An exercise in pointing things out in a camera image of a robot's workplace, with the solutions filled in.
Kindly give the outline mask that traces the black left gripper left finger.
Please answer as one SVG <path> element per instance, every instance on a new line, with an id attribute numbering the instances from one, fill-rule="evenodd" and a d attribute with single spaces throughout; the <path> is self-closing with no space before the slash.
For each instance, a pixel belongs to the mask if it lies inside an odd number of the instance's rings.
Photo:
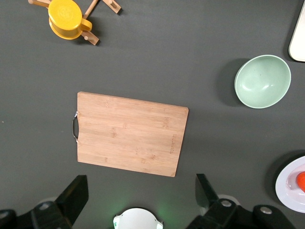
<path id="1" fill-rule="evenodd" d="M 78 175 L 55 199 L 32 210 L 35 229 L 71 229 L 89 199 L 86 175 Z"/>

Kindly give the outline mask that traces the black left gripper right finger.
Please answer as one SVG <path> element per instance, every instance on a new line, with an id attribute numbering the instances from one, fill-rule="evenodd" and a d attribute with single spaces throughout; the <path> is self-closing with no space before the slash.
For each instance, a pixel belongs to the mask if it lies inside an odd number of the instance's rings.
<path id="1" fill-rule="evenodd" d="M 227 198 L 219 198 L 205 174 L 196 175 L 196 200 L 204 209 L 187 226 L 188 229 L 246 229 L 239 216 L 238 205 Z"/>

